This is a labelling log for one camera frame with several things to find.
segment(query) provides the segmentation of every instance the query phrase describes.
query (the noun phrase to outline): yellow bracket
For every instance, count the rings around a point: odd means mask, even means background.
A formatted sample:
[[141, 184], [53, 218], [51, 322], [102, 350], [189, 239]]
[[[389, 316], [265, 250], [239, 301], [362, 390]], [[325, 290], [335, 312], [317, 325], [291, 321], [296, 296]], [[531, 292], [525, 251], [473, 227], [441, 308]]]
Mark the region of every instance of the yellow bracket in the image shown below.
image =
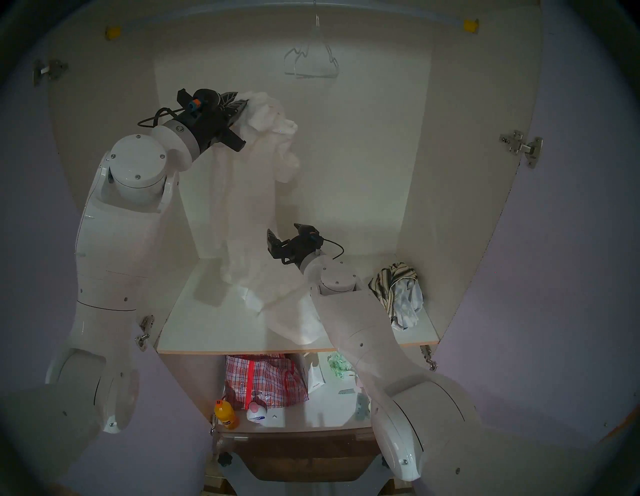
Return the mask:
[[115, 40], [121, 34], [122, 28], [120, 26], [107, 26], [107, 28], [104, 30], [104, 37], [107, 38], [107, 41]]
[[463, 27], [465, 28], [465, 31], [467, 31], [468, 33], [475, 33], [478, 30], [479, 25], [480, 24], [477, 19], [476, 20], [465, 19]]

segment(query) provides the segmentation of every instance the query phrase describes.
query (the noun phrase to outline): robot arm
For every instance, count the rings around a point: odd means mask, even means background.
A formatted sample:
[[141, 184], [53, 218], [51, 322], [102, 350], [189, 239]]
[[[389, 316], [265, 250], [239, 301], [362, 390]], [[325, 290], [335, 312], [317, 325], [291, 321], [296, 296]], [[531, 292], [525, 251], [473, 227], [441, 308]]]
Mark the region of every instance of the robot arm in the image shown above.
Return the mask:
[[[46, 384], [0, 405], [10, 430], [20, 436], [14, 442], [45, 479], [64, 473], [100, 431], [117, 433], [133, 415], [138, 372], [131, 333], [138, 327], [140, 293], [155, 264], [180, 172], [213, 143], [236, 151], [244, 146], [229, 129], [247, 103], [235, 97], [181, 90], [181, 113], [159, 110], [147, 126], [153, 128], [150, 136], [122, 138], [100, 162], [77, 233], [71, 332], [49, 366]], [[165, 110], [173, 119], [158, 125]], [[59, 442], [43, 449], [42, 439], [51, 439], [52, 432]]]
[[371, 424], [389, 467], [405, 481], [449, 442], [479, 423], [465, 391], [453, 380], [408, 360], [378, 299], [348, 265], [326, 256], [316, 228], [295, 224], [281, 242], [269, 231], [268, 250], [304, 274], [331, 343], [355, 368], [371, 398]]

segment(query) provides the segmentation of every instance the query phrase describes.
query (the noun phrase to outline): red plaid bag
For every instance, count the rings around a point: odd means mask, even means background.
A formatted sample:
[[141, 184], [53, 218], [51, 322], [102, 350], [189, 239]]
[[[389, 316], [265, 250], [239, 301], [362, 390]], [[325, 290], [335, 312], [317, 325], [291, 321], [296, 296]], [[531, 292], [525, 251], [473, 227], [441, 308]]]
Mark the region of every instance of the red plaid bag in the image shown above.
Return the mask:
[[309, 394], [285, 355], [227, 355], [225, 399], [234, 410], [247, 410], [252, 401], [268, 409], [306, 401]]

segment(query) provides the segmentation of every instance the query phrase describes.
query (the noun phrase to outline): metal hinge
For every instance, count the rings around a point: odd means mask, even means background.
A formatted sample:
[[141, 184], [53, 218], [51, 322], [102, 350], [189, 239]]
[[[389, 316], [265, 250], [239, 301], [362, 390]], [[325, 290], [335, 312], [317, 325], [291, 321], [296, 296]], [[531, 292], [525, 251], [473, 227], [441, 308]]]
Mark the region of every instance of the metal hinge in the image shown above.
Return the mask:
[[38, 86], [45, 76], [50, 81], [56, 81], [68, 70], [69, 64], [61, 60], [51, 59], [48, 64], [45, 64], [38, 59], [33, 63], [33, 86]]
[[420, 351], [422, 352], [422, 356], [424, 357], [424, 361], [429, 365], [429, 370], [434, 371], [438, 368], [438, 364], [431, 359], [431, 346], [428, 344], [423, 344], [420, 346]]
[[524, 153], [529, 167], [536, 166], [542, 152], [542, 138], [536, 136], [532, 142], [525, 144], [524, 134], [520, 131], [513, 131], [511, 134], [501, 134], [500, 141], [504, 143], [510, 153], [514, 155]]
[[149, 339], [149, 331], [154, 325], [155, 317], [153, 315], [147, 315], [140, 324], [140, 328], [144, 331], [144, 334], [136, 336], [136, 344], [140, 351], [147, 349], [147, 339]]

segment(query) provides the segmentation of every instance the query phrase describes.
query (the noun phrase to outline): lower shelf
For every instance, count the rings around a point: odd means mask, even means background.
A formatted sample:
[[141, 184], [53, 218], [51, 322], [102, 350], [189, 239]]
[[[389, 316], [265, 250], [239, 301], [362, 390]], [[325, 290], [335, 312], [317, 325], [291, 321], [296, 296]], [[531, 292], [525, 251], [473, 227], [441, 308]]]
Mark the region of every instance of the lower shelf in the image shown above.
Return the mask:
[[247, 420], [246, 412], [238, 411], [240, 425], [229, 431], [221, 424], [216, 430], [221, 433], [269, 433], [333, 431], [337, 429], [358, 429], [371, 427], [371, 416], [367, 409], [368, 398], [363, 393], [339, 394], [341, 390], [357, 391], [355, 378], [336, 377], [327, 364], [329, 353], [318, 353], [320, 370], [325, 384], [309, 394], [309, 400], [286, 408], [272, 408], [262, 424]]
[[[393, 254], [344, 256], [363, 281], [396, 261]], [[394, 331], [400, 345], [437, 344], [424, 310], [418, 325]], [[264, 318], [244, 304], [236, 287], [220, 278], [220, 259], [201, 259], [176, 301], [157, 343], [158, 353], [239, 355], [242, 353], [300, 353], [333, 351], [325, 335], [310, 344], [297, 344], [266, 327]]]

